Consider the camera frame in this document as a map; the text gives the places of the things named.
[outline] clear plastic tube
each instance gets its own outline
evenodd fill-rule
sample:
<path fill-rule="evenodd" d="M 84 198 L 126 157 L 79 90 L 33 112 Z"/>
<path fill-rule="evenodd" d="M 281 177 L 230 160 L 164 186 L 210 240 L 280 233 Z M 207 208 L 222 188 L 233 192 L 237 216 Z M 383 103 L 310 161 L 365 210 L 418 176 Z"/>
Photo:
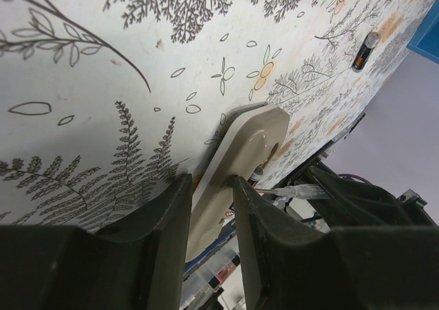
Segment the clear plastic tube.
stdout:
<path fill-rule="evenodd" d="M 312 199 L 329 199 L 330 197 L 318 185 L 314 184 L 300 184 L 289 185 L 285 188 L 275 189 L 255 189 L 259 193 L 272 193 L 274 195 L 286 195 L 291 198 L 300 198 L 305 200 Z"/>

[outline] beige plastic part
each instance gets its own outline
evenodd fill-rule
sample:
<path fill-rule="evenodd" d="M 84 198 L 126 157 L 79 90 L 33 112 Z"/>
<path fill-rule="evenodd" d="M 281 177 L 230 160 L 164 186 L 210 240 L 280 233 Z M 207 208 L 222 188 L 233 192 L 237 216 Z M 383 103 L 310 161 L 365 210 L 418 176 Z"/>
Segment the beige plastic part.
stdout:
<path fill-rule="evenodd" d="M 233 202 L 230 176 L 248 179 L 275 153 L 288 129 L 288 114 L 272 104 L 248 111 L 232 123 L 192 197 L 186 261 L 213 243 Z"/>

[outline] white wall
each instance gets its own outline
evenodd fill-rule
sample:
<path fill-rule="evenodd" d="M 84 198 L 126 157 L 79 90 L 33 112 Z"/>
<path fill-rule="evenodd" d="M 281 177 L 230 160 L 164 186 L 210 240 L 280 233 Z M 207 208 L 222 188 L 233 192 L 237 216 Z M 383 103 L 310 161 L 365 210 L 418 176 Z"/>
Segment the white wall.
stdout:
<path fill-rule="evenodd" d="M 439 65 L 411 52 L 326 164 L 395 196 L 413 189 L 439 222 Z"/>

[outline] patterned wallpaper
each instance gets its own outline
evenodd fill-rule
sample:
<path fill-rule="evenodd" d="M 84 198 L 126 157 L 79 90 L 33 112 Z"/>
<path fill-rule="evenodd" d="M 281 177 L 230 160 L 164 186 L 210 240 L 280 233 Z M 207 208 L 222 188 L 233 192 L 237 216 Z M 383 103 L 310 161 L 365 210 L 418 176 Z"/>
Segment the patterned wallpaper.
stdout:
<path fill-rule="evenodd" d="M 271 187 L 364 109 L 434 1 L 1 0 L 1 223 L 95 231 L 199 180 L 263 102 L 290 115 Z"/>

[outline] cable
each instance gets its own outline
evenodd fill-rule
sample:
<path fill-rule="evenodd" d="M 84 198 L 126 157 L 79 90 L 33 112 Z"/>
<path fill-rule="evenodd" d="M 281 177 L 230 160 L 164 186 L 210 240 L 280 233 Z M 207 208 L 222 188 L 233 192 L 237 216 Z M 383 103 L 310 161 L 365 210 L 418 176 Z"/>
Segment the cable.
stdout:
<path fill-rule="evenodd" d="M 338 174 L 338 176 L 341 177 L 341 178 L 356 179 L 356 180 L 362 181 L 363 183 L 366 183 L 366 184 L 372 184 L 369 181 L 367 181 L 367 179 L 362 178 L 361 176 L 358 176 L 358 175 L 355 175 L 355 174 Z"/>

